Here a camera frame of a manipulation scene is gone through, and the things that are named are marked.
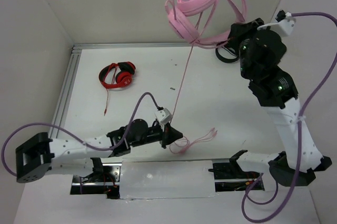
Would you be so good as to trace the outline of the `pink headphones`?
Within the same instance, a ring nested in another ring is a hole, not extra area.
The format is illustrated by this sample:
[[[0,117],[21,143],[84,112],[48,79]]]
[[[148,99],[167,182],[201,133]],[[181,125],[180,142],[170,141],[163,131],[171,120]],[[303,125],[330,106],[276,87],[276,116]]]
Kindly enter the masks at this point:
[[[235,13],[235,22],[243,24],[247,15],[246,0],[241,0],[241,7],[232,0],[227,2]],[[215,49],[230,40],[229,30],[219,35],[202,38],[218,3],[219,0],[167,0],[164,7],[168,22],[179,38],[194,47]]]

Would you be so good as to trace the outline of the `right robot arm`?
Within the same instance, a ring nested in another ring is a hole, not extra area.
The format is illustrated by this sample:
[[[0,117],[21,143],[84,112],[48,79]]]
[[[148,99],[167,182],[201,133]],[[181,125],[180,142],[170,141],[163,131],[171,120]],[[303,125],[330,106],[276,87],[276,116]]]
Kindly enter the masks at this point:
[[[295,18],[286,17],[275,23],[265,24],[256,19],[246,24],[231,25],[229,47],[240,58],[240,73],[249,80],[248,88],[260,106],[268,113],[284,146],[284,151],[266,158],[246,152],[230,164],[230,172],[236,178],[248,171],[245,158],[256,157],[262,169],[269,171],[274,180],[285,187],[291,185],[296,166],[299,175],[296,186],[308,186],[317,171],[324,171],[332,164],[315,146],[303,115],[298,90],[290,74],[279,67],[287,51],[282,38],[289,36]]]

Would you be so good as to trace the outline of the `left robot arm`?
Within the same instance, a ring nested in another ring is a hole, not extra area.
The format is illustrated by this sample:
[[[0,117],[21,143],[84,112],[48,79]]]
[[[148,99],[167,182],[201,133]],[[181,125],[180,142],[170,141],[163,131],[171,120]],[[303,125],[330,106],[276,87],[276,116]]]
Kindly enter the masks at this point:
[[[86,140],[49,138],[38,133],[16,148],[16,181],[25,184],[45,175],[77,175],[99,181],[104,175],[103,158],[127,155],[138,146],[159,142],[162,148],[179,140],[183,134],[169,123],[157,120],[148,126],[143,119],[106,135]]]

